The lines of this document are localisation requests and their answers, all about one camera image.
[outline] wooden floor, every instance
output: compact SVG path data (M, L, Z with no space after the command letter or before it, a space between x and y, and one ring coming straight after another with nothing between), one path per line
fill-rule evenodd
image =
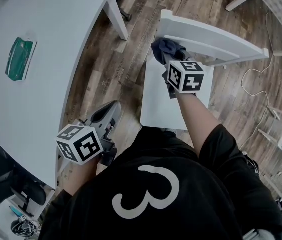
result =
M225 7L232 0L121 0L119 5L132 14L126 23L128 41L119 38L102 12L83 51L68 99L64 124L82 118L87 112L106 102L119 100L122 118L113 139L121 154L134 141L140 125L143 86L147 55L155 38L163 9L180 17L196 20L235 34L260 48L270 48L266 30L267 7L261 0L249 0L232 12ZM275 50L282 50L282 26L274 15L268 15L270 37ZM263 70L270 59L217 67L209 110L236 138L239 147L259 123L267 100L264 94L251 97L241 87L244 73L250 69ZM270 104L282 110L282 57L275 57L264 73L250 72L244 81L249 92L266 90ZM188 144L186 131L178 133ZM282 191L282 152L256 133L243 150L255 159Z

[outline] black t-shirt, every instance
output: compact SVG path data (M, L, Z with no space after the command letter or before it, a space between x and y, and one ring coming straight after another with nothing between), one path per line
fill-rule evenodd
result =
M173 149L128 148L73 197L59 194L40 239L242 239L252 229L282 239L282 215L235 139L219 125L199 159Z

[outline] white cable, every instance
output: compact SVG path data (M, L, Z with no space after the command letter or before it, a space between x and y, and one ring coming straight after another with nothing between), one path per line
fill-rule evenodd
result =
M249 92L244 88L244 86L243 86L243 81L244 81L245 76L247 75L247 73L248 73L249 71L256 71L256 72L259 72L259 73L262 74L262 73L264 73L268 68L270 68L270 66L271 66L271 64L272 64L272 60L273 60L273 45L272 45L272 41L271 41L269 29L268 29L268 14L269 14L269 8L267 8L267 13L266 13L266 17L265 17L265 27L266 27L267 35L268 35L268 37L269 37L269 41L270 41L270 45L271 45L271 60L270 60L270 64L269 64L269 66L267 66L263 71L259 71L259 70L256 70L256 69L254 69L254 68L250 68L247 72L245 72L245 74L244 74L244 76L242 77L242 80L241 80L241 86L242 86L243 90L244 90L247 94L249 94L250 96L255 97L255 96L259 95L259 94L265 93L265 96L266 96L266 99L267 99L267 106L266 106L266 109L265 109L265 111L264 111L264 113L263 113L263 115L262 115L261 121L260 121L259 124L256 126L256 128L255 128L254 132L252 133L252 135L242 144L242 146L240 147L240 150L242 150L242 147L243 147L243 146L253 137L253 135L256 133L256 131L257 131L257 129L259 128L259 126L261 125L261 123L262 123L262 121L263 121L263 119L264 119L264 117L265 117L265 114L266 114L266 112L267 112L267 110L268 110L268 108L269 108L269 105L270 105L269 97L268 97L268 94L267 94L267 92L266 92L265 90L260 91L260 92L258 92L258 93L256 93L256 94L251 94L251 93L249 93Z

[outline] green object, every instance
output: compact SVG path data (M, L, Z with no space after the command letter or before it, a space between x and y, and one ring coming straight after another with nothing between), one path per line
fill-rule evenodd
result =
M26 79L36 44L36 42L30 40L25 41L20 37L15 40L5 70L5 74L12 81Z

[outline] person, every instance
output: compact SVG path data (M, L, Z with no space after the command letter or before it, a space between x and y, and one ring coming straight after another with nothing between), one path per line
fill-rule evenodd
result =
M100 236L282 239L282 215L235 138L193 94L176 94L194 149L171 131L143 127L96 176L75 166L51 203L40 240Z

